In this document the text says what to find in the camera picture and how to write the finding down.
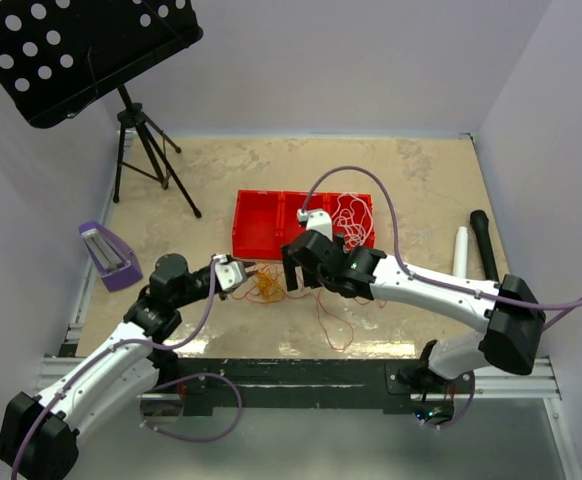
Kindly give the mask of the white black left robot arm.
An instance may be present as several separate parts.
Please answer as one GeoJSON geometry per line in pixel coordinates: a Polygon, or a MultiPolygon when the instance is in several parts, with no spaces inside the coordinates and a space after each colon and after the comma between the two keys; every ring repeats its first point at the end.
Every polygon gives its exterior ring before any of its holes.
{"type": "Polygon", "coordinates": [[[65,478],[87,440],[118,410],[151,389],[171,390],[178,368],[166,341],[181,323],[180,308],[227,298],[249,279],[251,267],[229,254],[214,255],[195,272],[179,254],[159,258],[137,301],[99,347],[51,386],[8,403],[0,460],[12,478],[65,478]]]}

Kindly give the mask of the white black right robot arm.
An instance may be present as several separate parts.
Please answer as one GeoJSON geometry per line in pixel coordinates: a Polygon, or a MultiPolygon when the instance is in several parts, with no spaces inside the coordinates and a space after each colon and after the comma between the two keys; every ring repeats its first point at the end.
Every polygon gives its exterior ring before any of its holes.
{"type": "Polygon", "coordinates": [[[546,316],[526,282],[508,275],[502,283],[464,280],[415,266],[367,247],[346,250],[315,230],[282,247],[287,288],[323,287],[344,298],[403,303],[470,327],[448,340],[428,342],[415,372],[415,388],[440,392],[465,373],[486,366],[532,373],[546,316]]]}

